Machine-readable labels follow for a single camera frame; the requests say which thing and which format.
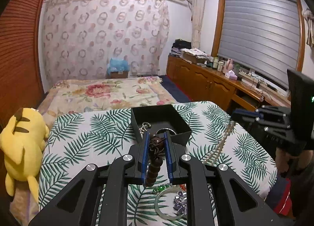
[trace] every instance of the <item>cable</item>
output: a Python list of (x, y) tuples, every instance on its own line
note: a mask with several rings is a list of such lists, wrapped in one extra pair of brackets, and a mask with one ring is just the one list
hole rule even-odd
[(252, 85), (251, 85), (251, 87), (250, 87), (250, 89), (249, 89), (249, 90), (251, 90), (251, 89), (252, 89), (253, 85), (254, 85), (254, 77), (253, 77), (253, 80), (252, 80)]
[(259, 91), (258, 93), (263, 93), (263, 92), (267, 93), (268, 96), (269, 96), (269, 98), (270, 98), (271, 100), (273, 100), (272, 97), (271, 97), (271, 95), (270, 95), (267, 91)]

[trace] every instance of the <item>wooden window frame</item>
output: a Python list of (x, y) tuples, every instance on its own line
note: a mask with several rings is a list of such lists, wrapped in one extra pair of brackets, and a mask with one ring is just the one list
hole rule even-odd
[[(302, 16), (301, 0), (296, 0), (296, 3), (298, 7), (299, 24), (300, 24), (299, 52), (298, 52), (298, 59), (297, 59), (297, 64), (296, 64), (296, 71), (302, 71), (303, 61), (304, 61), (304, 50), (305, 50), (305, 28), (304, 28), (304, 19)], [(217, 56), (218, 49), (219, 49), (221, 32), (222, 32), (222, 24), (224, 21), (224, 12), (225, 12), (225, 0), (219, 0), (215, 36), (214, 36), (214, 42), (213, 42), (213, 47), (212, 47), (212, 52), (211, 52), (211, 56), (213, 57)]]

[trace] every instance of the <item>wooden louvered door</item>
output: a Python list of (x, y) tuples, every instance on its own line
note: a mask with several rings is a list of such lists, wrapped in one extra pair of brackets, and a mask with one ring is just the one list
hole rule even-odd
[(38, 24), (43, 0), (10, 0), (0, 17), (0, 124), (43, 98)]

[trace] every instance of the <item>yellow plush toy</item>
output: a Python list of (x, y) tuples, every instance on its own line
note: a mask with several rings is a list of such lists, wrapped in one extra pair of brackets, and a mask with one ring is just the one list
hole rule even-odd
[(42, 115), (33, 108), (20, 108), (0, 134), (0, 149), (4, 152), (7, 169), (5, 187), (14, 195), (14, 180), (27, 181), (30, 192), (38, 202), (38, 182), (42, 151), (49, 135)]

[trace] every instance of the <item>purple crystal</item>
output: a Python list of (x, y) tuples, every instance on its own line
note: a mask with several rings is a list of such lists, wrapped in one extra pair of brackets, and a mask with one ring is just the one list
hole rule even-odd
[(181, 206), (178, 210), (178, 214), (184, 214), (185, 205)]
[(181, 201), (181, 198), (180, 198), (180, 196), (176, 195), (175, 198), (173, 199), (173, 202), (177, 203), (179, 201)]
[(182, 204), (181, 203), (176, 203), (174, 206), (173, 206), (173, 208), (175, 209), (175, 210), (179, 210), (180, 208), (182, 207)]

